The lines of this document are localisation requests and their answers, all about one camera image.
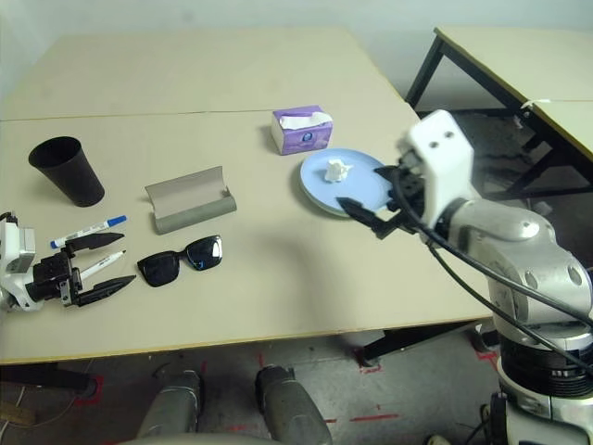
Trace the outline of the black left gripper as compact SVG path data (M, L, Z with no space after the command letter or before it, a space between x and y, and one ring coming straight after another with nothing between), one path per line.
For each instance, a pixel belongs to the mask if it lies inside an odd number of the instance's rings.
M93 233L68 240L63 250L74 253L84 249L102 248L123 237L124 234L120 233ZM136 275L113 278L79 294L82 291L80 270L71 264L67 253L59 252L35 264L32 267L32 277L33 280L26 285L26 289L34 302L59 299L64 306L82 307L122 290Z

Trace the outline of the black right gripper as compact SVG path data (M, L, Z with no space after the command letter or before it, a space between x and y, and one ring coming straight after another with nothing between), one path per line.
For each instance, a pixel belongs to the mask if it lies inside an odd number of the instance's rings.
M424 179L414 172L403 160L397 165L385 165L375 168L375 173L389 182L393 182L393 198L398 214L388 221L365 209L360 202L350 197L338 197L336 200L342 210L353 220L369 227L379 239L385 239L397 229L405 232L421 232L422 228L433 231L423 221L425 188Z

